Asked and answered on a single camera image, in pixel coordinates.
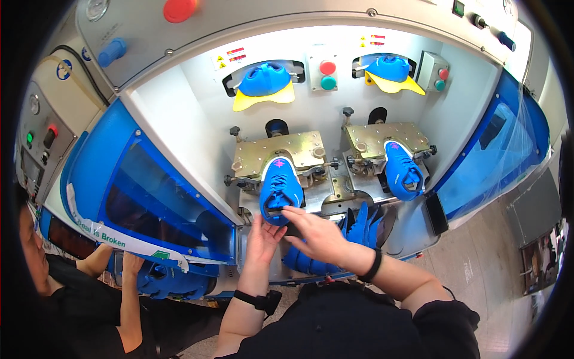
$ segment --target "transparent blue window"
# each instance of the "transparent blue window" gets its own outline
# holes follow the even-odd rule
[[[532,129],[527,126],[531,124],[517,121],[506,104],[497,106],[472,150],[438,191],[449,219],[497,197],[508,185],[504,178],[513,171],[524,171],[523,162],[535,150],[529,136]]]
[[[176,246],[191,248],[194,256],[202,258],[229,258],[232,228],[186,188],[189,184],[168,174],[140,143],[134,143],[113,179],[106,215],[114,224],[181,253],[191,254]]]

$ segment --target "person's right hand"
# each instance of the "person's right hand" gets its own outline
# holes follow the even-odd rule
[[[306,242],[294,236],[285,236],[286,240],[312,259],[341,266],[349,242],[335,223],[291,206],[283,207],[281,214],[293,222]]]
[[[125,275],[137,275],[139,270],[144,264],[144,259],[131,254],[130,252],[123,253],[123,267],[122,267],[122,277]]]

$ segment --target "pressure gauge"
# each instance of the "pressure gauge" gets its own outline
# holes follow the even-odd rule
[[[91,22],[97,21],[104,16],[110,0],[90,0],[86,8],[86,16]]]
[[[502,6],[507,15],[514,16],[516,14],[516,6],[512,0],[502,0]]]
[[[40,100],[38,100],[38,95],[36,94],[30,95],[30,109],[34,115],[40,112]]]

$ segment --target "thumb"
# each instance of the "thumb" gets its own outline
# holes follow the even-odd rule
[[[308,253],[307,244],[305,244],[305,242],[303,242],[299,237],[285,236],[283,238],[285,238],[289,243],[291,243],[293,246],[295,246],[295,248],[297,248],[298,250],[302,251],[305,254]]]

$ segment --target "black cable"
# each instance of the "black cable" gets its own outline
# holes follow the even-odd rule
[[[455,294],[448,287],[445,287],[443,285],[443,288],[446,289],[452,295],[452,299],[456,300]]]
[[[90,83],[92,84],[94,90],[96,91],[96,93],[98,94],[98,97],[100,98],[100,100],[102,100],[102,102],[104,103],[104,105],[109,106],[110,103],[108,102],[107,98],[104,96],[104,94],[102,94],[102,92],[100,91],[98,85],[96,85],[96,81],[94,81],[94,78],[92,77],[92,74],[89,72],[88,67],[86,66],[86,64],[84,63],[84,60],[80,57],[80,55],[71,47],[69,47],[68,45],[58,45],[54,48],[54,50],[52,50],[52,52],[50,53],[53,54],[58,50],[66,50],[67,52],[71,53],[76,60],[80,63],[80,66],[82,67],[82,69],[84,69],[84,72],[86,73],[86,75],[88,76],[88,80],[90,80]]]

